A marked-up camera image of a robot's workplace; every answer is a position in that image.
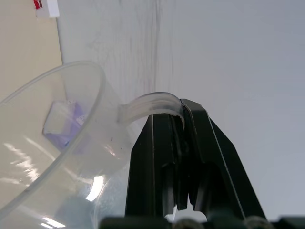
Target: clear plastic cup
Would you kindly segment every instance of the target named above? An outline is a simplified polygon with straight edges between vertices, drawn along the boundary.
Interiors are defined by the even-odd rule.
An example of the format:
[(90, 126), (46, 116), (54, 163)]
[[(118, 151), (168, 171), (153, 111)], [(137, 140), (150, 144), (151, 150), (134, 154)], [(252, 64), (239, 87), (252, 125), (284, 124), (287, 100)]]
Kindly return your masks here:
[(102, 69), (73, 62), (37, 77), (0, 103), (0, 228), (96, 229), (125, 210), (137, 135), (128, 125), (182, 115), (167, 93), (122, 105)]

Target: white wall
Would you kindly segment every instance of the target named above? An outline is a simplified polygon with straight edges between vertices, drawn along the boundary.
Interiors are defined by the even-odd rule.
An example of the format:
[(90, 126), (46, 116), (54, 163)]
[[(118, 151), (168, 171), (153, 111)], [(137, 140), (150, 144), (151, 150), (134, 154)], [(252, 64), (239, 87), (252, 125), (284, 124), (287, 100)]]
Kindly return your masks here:
[(169, 91), (235, 144), (269, 219), (305, 214), (305, 1), (59, 1), (64, 62), (93, 60), (125, 102)]

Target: transparent measuring cup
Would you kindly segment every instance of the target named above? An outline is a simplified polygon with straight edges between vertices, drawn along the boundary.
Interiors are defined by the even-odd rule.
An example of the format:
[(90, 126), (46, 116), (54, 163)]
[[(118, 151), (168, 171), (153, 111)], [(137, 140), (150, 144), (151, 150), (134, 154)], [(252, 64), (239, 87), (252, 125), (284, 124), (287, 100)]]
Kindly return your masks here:
[(122, 105), (102, 69), (73, 62), (0, 103), (0, 228), (95, 229), (123, 215), (134, 120), (182, 116), (168, 93)]

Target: purple object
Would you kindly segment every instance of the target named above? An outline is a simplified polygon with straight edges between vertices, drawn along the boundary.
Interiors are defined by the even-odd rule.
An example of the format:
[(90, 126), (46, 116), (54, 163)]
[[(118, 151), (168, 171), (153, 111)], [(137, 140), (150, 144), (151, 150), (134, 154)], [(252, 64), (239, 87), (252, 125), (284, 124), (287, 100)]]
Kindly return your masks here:
[(74, 101), (55, 101), (48, 113), (42, 134), (63, 150), (81, 129), (85, 116)]

